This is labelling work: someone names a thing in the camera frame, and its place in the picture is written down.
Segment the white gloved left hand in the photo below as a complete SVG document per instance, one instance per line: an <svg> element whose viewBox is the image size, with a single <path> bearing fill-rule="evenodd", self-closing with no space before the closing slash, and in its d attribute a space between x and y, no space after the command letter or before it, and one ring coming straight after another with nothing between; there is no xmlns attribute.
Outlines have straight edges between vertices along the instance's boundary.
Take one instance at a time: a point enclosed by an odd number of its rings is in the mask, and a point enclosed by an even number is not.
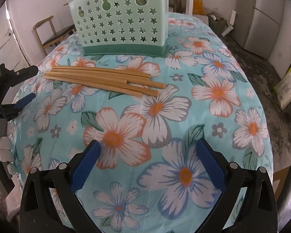
<svg viewBox="0 0 291 233"><path fill-rule="evenodd" d="M8 173L12 176L16 174L16 168L12 163L13 160L12 141L9 137L3 136L0 138L0 161L7 163Z"/></svg>

